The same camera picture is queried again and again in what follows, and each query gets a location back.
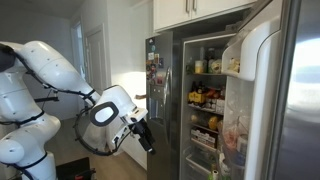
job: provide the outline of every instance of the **refrigerator shelf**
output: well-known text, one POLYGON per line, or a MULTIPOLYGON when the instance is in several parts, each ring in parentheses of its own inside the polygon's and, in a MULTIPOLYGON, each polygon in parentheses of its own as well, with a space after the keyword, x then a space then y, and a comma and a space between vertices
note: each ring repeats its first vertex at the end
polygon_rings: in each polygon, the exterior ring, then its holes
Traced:
POLYGON ((194 108, 194 109, 200 110, 200 111, 205 111, 205 112, 209 112, 209 113, 213 113, 213 114, 217 114, 217 115, 223 116, 223 113, 218 113, 218 112, 216 112, 216 111, 213 110, 213 109, 201 108, 201 107, 198 107, 198 106, 195 106, 195 105, 192 105, 192 104, 188 104, 188 106, 189 106, 189 107, 192 107, 192 108, 194 108))
POLYGON ((191 163, 188 164, 188 174, 186 180, 207 180, 208 174, 206 172, 202 172, 197 167, 192 165, 191 163))
POLYGON ((197 171, 206 175, 210 174, 211 165, 208 162, 205 162, 193 154, 188 155, 186 160, 188 161, 189 165, 197 171))
POLYGON ((210 132, 213 132, 213 133, 216 133, 216 134, 219 134, 219 132, 218 132, 218 131, 215 131, 215 130, 209 129, 208 127, 204 127, 204 126, 201 126, 201 125, 196 124, 196 123, 192 123, 192 122, 190 122, 190 125, 192 125, 192 126, 196 126, 196 127, 198 127, 198 128, 205 129, 205 130, 207 130, 207 131, 210 131, 210 132))
POLYGON ((204 76, 226 76, 225 74, 212 74, 212 73, 193 73, 190 75, 204 75, 204 76))
POLYGON ((208 145, 206 145, 206 144, 203 144, 203 143, 197 141, 197 140, 194 139, 194 138, 191 138, 191 142, 194 143, 194 144, 196 144, 196 146, 200 146, 200 147, 205 148, 205 149, 207 149, 207 150, 209 150, 209 151, 211 151, 211 152, 213 152, 213 153, 217 153, 217 149, 216 149, 216 148, 213 148, 213 147, 211 147, 211 146, 208 146, 208 145))

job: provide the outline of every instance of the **wooden floor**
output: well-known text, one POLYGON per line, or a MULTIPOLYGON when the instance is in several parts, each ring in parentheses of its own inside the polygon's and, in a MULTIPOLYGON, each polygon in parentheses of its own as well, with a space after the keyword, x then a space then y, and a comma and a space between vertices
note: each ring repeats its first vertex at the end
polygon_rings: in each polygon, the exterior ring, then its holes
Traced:
POLYGON ((146 180, 147 173, 125 152, 117 156, 97 156, 84 149, 75 141, 72 128, 74 120, 64 120, 57 135, 45 145, 54 154, 56 165, 61 165, 84 157, 89 157, 90 167, 97 171, 97 180, 146 180))

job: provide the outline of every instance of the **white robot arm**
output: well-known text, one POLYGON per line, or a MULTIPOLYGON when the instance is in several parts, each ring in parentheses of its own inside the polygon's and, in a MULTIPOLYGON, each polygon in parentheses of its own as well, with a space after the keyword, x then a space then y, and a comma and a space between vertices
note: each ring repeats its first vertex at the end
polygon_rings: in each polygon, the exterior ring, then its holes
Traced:
POLYGON ((25 45, 0 42, 0 116, 6 120, 0 124, 19 127, 0 140, 0 162, 24 172, 25 179, 56 178, 53 155, 43 146, 60 128, 59 120, 34 102, 22 80, 25 73, 47 88, 79 95, 91 106, 90 120, 96 126, 106 126, 120 117, 123 125, 113 142, 130 129, 140 135, 144 149, 154 153, 154 139, 143 119, 147 110, 137 108, 122 87, 107 88, 100 96, 49 45, 40 41, 25 45))

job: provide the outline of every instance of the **stainless steel refrigerator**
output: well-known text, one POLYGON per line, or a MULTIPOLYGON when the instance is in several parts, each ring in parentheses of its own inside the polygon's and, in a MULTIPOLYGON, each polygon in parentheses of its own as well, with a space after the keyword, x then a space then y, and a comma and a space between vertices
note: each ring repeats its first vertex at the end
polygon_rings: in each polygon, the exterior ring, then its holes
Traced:
MULTIPOLYGON (((221 76, 226 76, 223 128, 212 132, 219 134, 221 148, 205 147, 224 157, 215 161, 218 178, 320 178, 319 7, 319 0, 260 0, 235 34, 185 42, 183 66, 203 46, 227 45, 221 57, 221 76)), ((182 74, 186 97, 194 76, 182 74)), ((202 82, 222 78, 197 76, 202 82)), ((180 178, 206 179, 212 167, 192 159, 186 101, 181 99, 180 178), (199 173, 193 176, 193 170, 199 173)))
POLYGON ((147 157, 148 180, 178 179, 181 35, 146 39, 147 123, 156 153, 147 157))

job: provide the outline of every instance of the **white cabinet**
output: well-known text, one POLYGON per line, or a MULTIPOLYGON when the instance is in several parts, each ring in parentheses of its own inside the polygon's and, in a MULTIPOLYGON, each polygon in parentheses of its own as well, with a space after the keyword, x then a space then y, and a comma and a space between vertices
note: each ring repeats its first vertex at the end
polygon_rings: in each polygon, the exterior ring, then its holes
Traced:
POLYGON ((154 30, 231 13, 252 6, 256 0, 154 0, 154 30))
POLYGON ((121 148, 127 154, 129 154, 132 159, 134 159, 140 166, 147 170, 147 152, 142 148, 139 142, 139 135, 134 135, 132 137, 129 135, 122 143, 121 148))
POLYGON ((190 20, 189 0, 154 0, 154 29, 172 26, 190 20))

